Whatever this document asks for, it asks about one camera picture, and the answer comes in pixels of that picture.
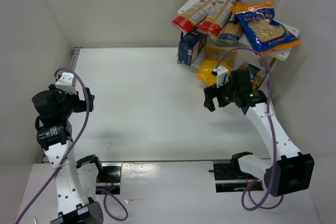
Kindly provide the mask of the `yellow pasta bag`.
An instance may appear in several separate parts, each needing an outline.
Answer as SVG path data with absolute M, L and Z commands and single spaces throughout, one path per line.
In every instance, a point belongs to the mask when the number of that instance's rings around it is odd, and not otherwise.
M 228 50 L 224 50 L 215 46 L 205 46 L 205 59 L 199 69 L 196 77 L 203 83 L 211 86 L 216 83 L 216 77 L 211 74 L 216 67 L 220 58 L 227 53 Z M 229 73 L 233 70 L 234 63 L 237 57 L 237 51 L 230 52 L 225 59 L 220 63 L 221 66 L 228 69 Z

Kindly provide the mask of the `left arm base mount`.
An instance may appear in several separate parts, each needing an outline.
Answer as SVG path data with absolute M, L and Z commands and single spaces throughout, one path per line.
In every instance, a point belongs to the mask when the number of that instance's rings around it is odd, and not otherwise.
M 121 163 L 106 163 L 102 166 L 96 179 L 96 188 L 108 190 L 113 195 L 120 194 L 121 185 Z

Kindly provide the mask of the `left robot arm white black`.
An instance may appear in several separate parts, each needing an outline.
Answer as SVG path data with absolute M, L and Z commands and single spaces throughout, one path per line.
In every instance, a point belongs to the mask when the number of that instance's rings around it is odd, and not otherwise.
M 84 88 L 85 99 L 78 91 L 62 90 L 51 84 L 32 98 L 39 116 L 36 119 L 37 142 L 44 150 L 54 171 L 58 208 L 51 223 L 103 223 L 103 212 L 95 199 L 95 179 L 101 170 L 99 159 L 89 155 L 75 161 L 72 126 L 73 113 L 89 114 L 94 95 Z

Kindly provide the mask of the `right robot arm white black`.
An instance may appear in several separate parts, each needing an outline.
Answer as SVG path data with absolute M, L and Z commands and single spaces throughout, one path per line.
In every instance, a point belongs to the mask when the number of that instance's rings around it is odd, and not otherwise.
M 251 152 L 242 152 L 232 156 L 233 167 L 259 179 L 273 197 L 308 189 L 314 159 L 295 146 L 278 122 L 265 93 L 253 89 L 249 71 L 229 72 L 218 67 L 212 75 L 216 83 L 204 89 L 204 107 L 215 111 L 214 100 L 220 108 L 236 105 L 258 131 L 271 158 L 267 161 Z

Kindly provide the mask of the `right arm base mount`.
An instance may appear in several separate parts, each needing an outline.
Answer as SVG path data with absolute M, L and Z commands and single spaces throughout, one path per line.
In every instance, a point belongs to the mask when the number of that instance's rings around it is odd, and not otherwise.
M 243 192 L 255 180 L 250 174 L 236 174 L 228 159 L 213 161 L 208 172 L 214 176 L 217 193 Z

